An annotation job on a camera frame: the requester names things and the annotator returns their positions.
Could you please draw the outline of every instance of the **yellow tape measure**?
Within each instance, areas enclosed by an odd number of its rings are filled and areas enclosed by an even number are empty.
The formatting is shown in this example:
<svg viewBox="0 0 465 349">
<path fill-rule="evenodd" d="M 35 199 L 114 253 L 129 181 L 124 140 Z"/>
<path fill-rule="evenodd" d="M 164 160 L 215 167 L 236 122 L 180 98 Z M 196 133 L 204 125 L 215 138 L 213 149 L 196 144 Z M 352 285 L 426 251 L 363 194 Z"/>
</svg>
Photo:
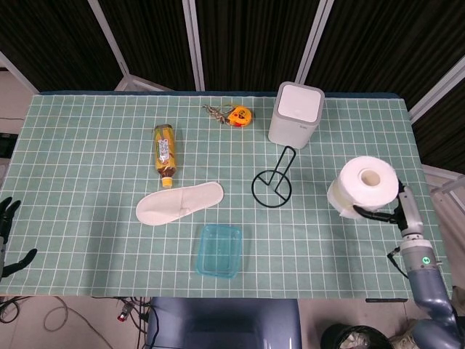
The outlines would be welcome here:
<svg viewBox="0 0 465 349">
<path fill-rule="evenodd" d="M 233 105 L 233 109 L 222 113 L 219 108 L 203 105 L 203 107 L 222 124 L 228 123 L 234 127 L 245 127 L 252 122 L 252 112 L 243 105 Z"/>
</svg>

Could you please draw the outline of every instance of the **tile floor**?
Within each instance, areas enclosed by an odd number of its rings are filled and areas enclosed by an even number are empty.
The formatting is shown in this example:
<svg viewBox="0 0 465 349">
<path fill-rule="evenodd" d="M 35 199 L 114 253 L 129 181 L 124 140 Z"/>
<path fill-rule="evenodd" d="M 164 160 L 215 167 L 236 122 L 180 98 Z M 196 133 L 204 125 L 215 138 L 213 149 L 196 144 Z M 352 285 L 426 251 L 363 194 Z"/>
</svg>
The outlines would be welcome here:
<svg viewBox="0 0 465 349">
<path fill-rule="evenodd" d="M 0 117 L 22 119 L 32 94 L 10 73 L 0 72 Z M 0 119 L 0 132 L 18 133 L 21 120 Z M 68 306 L 82 313 L 90 324 L 115 348 L 137 346 L 137 330 L 131 321 L 121 323 L 116 316 L 121 303 L 91 297 L 64 297 Z M 24 301 L 16 321 L 0 326 L 1 349 L 78 349 L 107 348 L 106 344 L 74 313 L 66 325 L 56 332 L 46 332 L 44 317 L 60 306 L 53 297 L 34 297 Z M 319 348 L 324 329 L 336 322 L 367 324 L 390 337 L 403 329 L 408 318 L 425 317 L 411 301 L 407 303 L 365 303 L 364 300 L 300 300 L 302 344 L 304 349 Z M 47 319 L 48 327 L 58 326 L 63 311 L 57 310 Z"/>
</svg>

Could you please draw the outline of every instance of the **small trash bin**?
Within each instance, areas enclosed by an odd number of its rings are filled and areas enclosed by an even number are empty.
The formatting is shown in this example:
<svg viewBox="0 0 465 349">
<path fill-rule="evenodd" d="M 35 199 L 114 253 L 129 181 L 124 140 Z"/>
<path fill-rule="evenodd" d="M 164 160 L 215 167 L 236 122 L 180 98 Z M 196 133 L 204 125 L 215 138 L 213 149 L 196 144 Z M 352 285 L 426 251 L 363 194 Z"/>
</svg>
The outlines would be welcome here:
<svg viewBox="0 0 465 349">
<path fill-rule="evenodd" d="M 365 334 L 368 337 L 370 343 L 368 348 L 370 349 L 394 349 L 389 339 L 373 327 L 343 324 L 334 324 L 324 331 L 323 336 L 321 336 L 321 349 L 339 349 L 353 332 Z"/>
</svg>

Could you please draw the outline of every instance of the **table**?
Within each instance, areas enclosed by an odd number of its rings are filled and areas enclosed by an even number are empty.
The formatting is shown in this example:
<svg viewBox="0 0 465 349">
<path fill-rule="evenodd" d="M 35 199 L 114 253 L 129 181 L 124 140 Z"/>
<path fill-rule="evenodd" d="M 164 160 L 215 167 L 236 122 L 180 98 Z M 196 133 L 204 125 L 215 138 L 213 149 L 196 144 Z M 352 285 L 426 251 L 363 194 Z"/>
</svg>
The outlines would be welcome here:
<svg viewBox="0 0 465 349">
<path fill-rule="evenodd" d="M 7 263 L 36 247 L 31 266 L 2 280 L 7 294 L 177 297 L 408 297 L 388 263 L 400 233 L 386 223 L 340 218 L 326 199 L 355 156 L 389 162 L 412 187 L 439 258 L 445 252 L 411 124 L 398 98 L 326 98 L 310 145 L 297 152 L 291 200 L 258 205 L 251 181 L 272 169 L 283 147 L 267 139 L 274 97 L 37 95 L 1 197 L 23 204 Z M 228 103 L 254 111 L 251 126 L 221 125 L 201 108 Z M 161 189 L 152 130 L 173 125 L 174 187 L 219 182 L 217 206 L 165 226 L 142 225 L 137 202 Z M 201 228 L 243 229 L 240 273 L 232 280 L 195 272 Z M 447 265 L 442 267 L 451 285 Z"/>
</svg>

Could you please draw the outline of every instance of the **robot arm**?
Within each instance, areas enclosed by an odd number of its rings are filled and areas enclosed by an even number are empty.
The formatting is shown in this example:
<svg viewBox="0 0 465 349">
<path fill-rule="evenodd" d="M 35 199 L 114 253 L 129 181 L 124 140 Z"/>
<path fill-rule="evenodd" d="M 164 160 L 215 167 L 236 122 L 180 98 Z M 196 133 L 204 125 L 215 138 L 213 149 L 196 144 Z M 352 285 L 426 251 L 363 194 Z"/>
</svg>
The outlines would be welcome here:
<svg viewBox="0 0 465 349">
<path fill-rule="evenodd" d="M 361 216 L 397 224 L 403 241 L 400 255 L 407 270 L 408 281 L 415 303 L 431 317 L 420 320 L 413 329 L 413 338 L 420 349 L 459 349 L 464 345 L 464 334 L 458 325 L 447 289 L 437 266 L 429 240 L 423 237 L 423 221 L 413 192 L 399 182 L 399 206 L 394 214 L 369 212 L 354 206 Z"/>
</svg>

